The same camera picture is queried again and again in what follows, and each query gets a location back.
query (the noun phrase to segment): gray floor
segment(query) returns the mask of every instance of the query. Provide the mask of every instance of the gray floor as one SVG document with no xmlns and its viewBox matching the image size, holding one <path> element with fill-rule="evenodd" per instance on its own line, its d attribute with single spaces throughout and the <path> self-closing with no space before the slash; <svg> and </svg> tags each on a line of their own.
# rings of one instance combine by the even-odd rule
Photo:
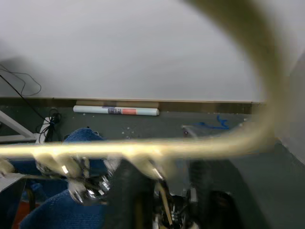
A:
<svg viewBox="0 0 305 229">
<path fill-rule="evenodd" d="M 50 108 L 37 108 L 48 116 Z M 14 118 L 31 131 L 42 120 L 28 107 L 0 106 L 0 110 Z M 75 114 L 72 108 L 58 108 L 62 121 L 57 126 L 60 135 L 89 126 L 107 139 L 182 137 L 182 125 L 205 122 L 219 126 L 217 114 L 163 113 L 159 117 L 110 114 Z M 238 126 L 248 116 L 243 114 L 220 114 L 227 119 L 230 128 Z M 202 129 L 201 135 L 218 134 L 223 130 Z M 16 134 L 6 126 L 0 135 Z M 305 228 L 305 167 L 281 144 L 274 149 L 254 156 L 231 159 L 247 182 L 258 206 L 271 228 Z M 183 163 L 178 163 L 184 170 Z M 177 177 L 173 185 L 184 186 L 186 180 Z"/>
</svg>

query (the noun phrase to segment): black tire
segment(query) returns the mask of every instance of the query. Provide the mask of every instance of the black tire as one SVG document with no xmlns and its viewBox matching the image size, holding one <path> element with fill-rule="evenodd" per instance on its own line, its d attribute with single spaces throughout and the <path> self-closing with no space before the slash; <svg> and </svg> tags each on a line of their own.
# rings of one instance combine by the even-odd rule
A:
<svg viewBox="0 0 305 229">
<path fill-rule="evenodd" d="M 189 169 L 191 186 L 195 188 L 197 204 L 192 206 L 191 216 L 203 229 L 207 225 L 208 211 L 210 206 L 210 195 L 212 190 L 212 176 L 209 167 L 203 160 L 193 161 Z"/>
<path fill-rule="evenodd" d="M 151 229 L 154 181 L 122 160 L 107 196 L 103 229 Z"/>
</svg>

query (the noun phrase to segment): blue string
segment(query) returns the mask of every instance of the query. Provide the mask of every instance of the blue string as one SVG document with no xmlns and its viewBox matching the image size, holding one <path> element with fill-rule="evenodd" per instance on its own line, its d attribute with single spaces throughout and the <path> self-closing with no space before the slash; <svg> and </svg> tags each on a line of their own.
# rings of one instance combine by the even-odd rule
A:
<svg viewBox="0 0 305 229">
<path fill-rule="evenodd" d="M 219 115 L 217 115 L 217 121 L 221 124 L 221 126 L 213 126 L 213 125 L 208 125 L 204 122 L 199 122 L 198 125 L 201 127 L 206 127 L 208 129 L 218 129 L 218 130 L 228 130 L 229 127 L 225 124 L 228 120 L 226 119 L 221 119 Z"/>
</svg>

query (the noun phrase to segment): blue fabric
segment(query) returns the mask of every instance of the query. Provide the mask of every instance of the blue fabric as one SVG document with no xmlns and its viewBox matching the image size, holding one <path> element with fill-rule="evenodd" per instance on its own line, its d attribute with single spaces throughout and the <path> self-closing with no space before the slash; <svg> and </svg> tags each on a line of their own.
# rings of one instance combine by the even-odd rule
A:
<svg viewBox="0 0 305 229">
<path fill-rule="evenodd" d="M 89 128 L 82 128 L 70 134 L 65 142 L 98 140 L 103 140 L 103 138 L 95 134 Z M 32 162 L 27 163 L 28 164 L 26 166 L 30 166 L 30 169 L 24 168 L 24 166 L 20 165 L 20 167 L 17 169 L 21 169 L 22 171 L 30 171 L 33 173 L 38 171 L 37 169 L 33 168 L 34 164 Z M 90 167 L 100 169 L 101 171 L 106 171 L 105 165 L 100 159 L 90 160 Z M 44 193 L 48 193 L 45 186 L 42 185 L 42 189 Z M 103 205 L 79 205 L 70 197 L 68 190 L 65 190 L 49 198 L 46 202 L 31 212 L 21 222 L 20 229 L 100 229 L 102 228 L 105 208 L 106 207 Z"/>
</svg>

